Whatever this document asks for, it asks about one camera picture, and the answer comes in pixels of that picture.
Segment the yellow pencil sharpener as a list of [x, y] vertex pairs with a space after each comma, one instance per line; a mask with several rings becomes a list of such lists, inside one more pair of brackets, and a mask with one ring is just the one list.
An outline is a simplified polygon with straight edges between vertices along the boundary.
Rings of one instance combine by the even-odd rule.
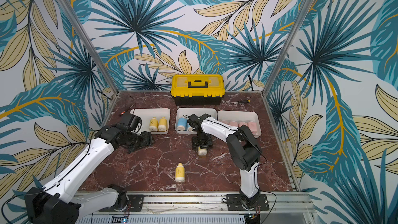
[[177, 183], [185, 182], [185, 169], [182, 163], [179, 163], [175, 170], [175, 181]]
[[200, 157], [206, 156], [206, 155], [207, 155], [207, 149], [206, 149], [206, 148], [201, 148], [201, 147], [199, 147], [199, 148], [198, 148], [198, 155], [199, 155]]
[[158, 131], [165, 132], [167, 131], [167, 119], [165, 117], [161, 117], [158, 123]]
[[149, 131], [158, 132], [158, 120], [155, 117], [150, 120]]

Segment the blue pencil sharpener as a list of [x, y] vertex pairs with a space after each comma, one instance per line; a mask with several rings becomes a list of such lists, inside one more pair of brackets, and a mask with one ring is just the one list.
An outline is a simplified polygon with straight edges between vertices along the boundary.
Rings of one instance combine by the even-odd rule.
[[189, 124], [187, 124], [186, 131], [192, 132], [192, 131], [193, 131], [193, 128], [192, 128]]
[[178, 131], [186, 131], [187, 129], [187, 118], [182, 117], [177, 121], [177, 130]]

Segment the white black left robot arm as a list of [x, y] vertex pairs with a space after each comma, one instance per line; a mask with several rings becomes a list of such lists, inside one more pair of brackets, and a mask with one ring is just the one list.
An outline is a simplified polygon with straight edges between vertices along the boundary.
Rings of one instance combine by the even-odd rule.
[[85, 216], [109, 207], [127, 212], [131, 200], [120, 186], [111, 184], [84, 197], [76, 197], [75, 194], [97, 166], [119, 147], [132, 153], [155, 143], [150, 132], [136, 132], [140, 120], [133, 114], [124, 114], [117, 124], [103, 126], [66, 169], [41, 189], [31, 188], [24, 195], [29, 222], [74, 224]]

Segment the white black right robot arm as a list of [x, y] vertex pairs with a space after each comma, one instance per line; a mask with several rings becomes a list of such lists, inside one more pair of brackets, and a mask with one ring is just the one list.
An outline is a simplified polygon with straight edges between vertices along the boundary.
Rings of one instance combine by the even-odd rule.
[[227, 125], [209, 114], [200, 117], [192, 114], [187, 122], [196, 133], [191, 140], [193, 149], [212, 147], [213, 137], [227, 144], [232, 160], [240, 171], [240, 203], [245, 209], [256, 207], [261, 194], [258, 167], [262, 149], [251, 130], [246, 125], [241, 127]]

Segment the white middle storage tray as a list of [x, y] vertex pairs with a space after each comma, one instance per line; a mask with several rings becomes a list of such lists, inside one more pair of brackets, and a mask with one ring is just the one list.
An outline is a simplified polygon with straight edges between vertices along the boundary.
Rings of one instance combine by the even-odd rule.
[[213, 118], [217, 119], [217, 111], [214, 108], [179, 108], [176, 112], [176, 122], [175, 122], [175, 131], [178, 134], [196, 134], [196, 132], [194, 131], [188, 131], [188, 126], [186, 126], [186, 129], [184, 131], [180, 131], [178, 129], [179, 119], [181, 118], [187, 119], [188, 116], [191, 116], [192, 114], [195, 114], [198, 117], [201, 117], [204, 114], [209, 114]]

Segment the white storage tray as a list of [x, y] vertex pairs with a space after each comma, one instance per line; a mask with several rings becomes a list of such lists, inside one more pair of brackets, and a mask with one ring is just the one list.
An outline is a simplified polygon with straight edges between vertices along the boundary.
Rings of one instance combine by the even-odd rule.
[[240, 123], [242, 121], [247, 122], [247, 123], [250, 121], [254, 121], [257, 124], [257, 128], [258, 128], [258, 133], [255, 135], [255, 138], [260, 137], [262, 134], [262, 131], [260, 128], [259, 117], [258, 117], [257, 113], [255, 113], [255, 112], [218, 111], [217, 118], [219, 121], [221, 121], [221, 120], [227, 120], [228, 122], [237, 121], [238, 123]]
[[214, 108], [179, 108], [176, 112], [176, 122], [175, 122], [175, 131], [178, 134], [196, 134], [196, 132], [194, 131], [188, 131], [188, 126], [186, 126], [186, 129], [184, 131], [180, 131], [178, 129], [179, 119], [181, 118], [187, 119], [188, 116], [191, 116], [192, 114], [195, 114], [198, 117], [201, 117], [204, 114], [209, 114], [213, 118], [217, 119], [217, 111]]
[[[151, 132], [153, 135], [168, 134], [171, 116], [171, 110], [169, 108], [136, 108], [134, 110], [131, 110], [130, 113], [140, 117], [142, 120], [141, 128], [137, 127], [139, 129], [139, 131], [137, 132], [138, 134], [141, 134], [143, 131]], [[163, 117], [166, 119], [165, 130], [157, 132], [151, 131], [151, 119], [156, 118], [159, 123]]]

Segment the white left storage tray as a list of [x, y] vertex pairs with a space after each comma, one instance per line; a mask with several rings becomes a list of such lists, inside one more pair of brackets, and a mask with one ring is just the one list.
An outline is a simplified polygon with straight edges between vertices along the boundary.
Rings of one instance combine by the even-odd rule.
[[[139, 129], [139, 131], [137, 132], [138, 134], [141, 134], [143, 131], [151, 132], [153, 135], [168, 134], [171, 116], [171, 110], [169, 108], [136, 108], [134, 110], [131, 110], [130, 113], [140, 117], [142, 120], [141, 128], [137, 127]], [[166, 119], [165, 130], [157, 132], [151, 131], [151, 119], [156, 118], [159, 123], [163, 117]]]

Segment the white right storage tray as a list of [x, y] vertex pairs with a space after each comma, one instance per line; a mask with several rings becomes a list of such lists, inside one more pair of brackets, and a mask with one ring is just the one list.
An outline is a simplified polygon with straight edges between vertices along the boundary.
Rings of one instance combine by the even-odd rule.
[[227, 120], [228, 122], [237, 121], [238, 123], [240, 123], [242, 121], [247, 122], [247, 123], [250, 121], [254, 121], [257, 124], [257, 128], [258, 128], [258, 133], [255, 135], [255, 138], [260, 137], [262, 134], [262, 131], [260, 128], [259, 117], [258, 117], [257, 113], [255, 113], [255, 112], [218, 111], [217, 118], [219, 121], [221, 121], [221, 120]]

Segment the yellow black toolbox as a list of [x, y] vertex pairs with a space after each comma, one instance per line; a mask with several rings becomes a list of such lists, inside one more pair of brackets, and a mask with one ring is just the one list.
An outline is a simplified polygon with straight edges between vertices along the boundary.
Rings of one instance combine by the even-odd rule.
[[225, 94], [219, 74], [175, 75], [172, 79], [171, 96], [177, 106], [220, 105]]

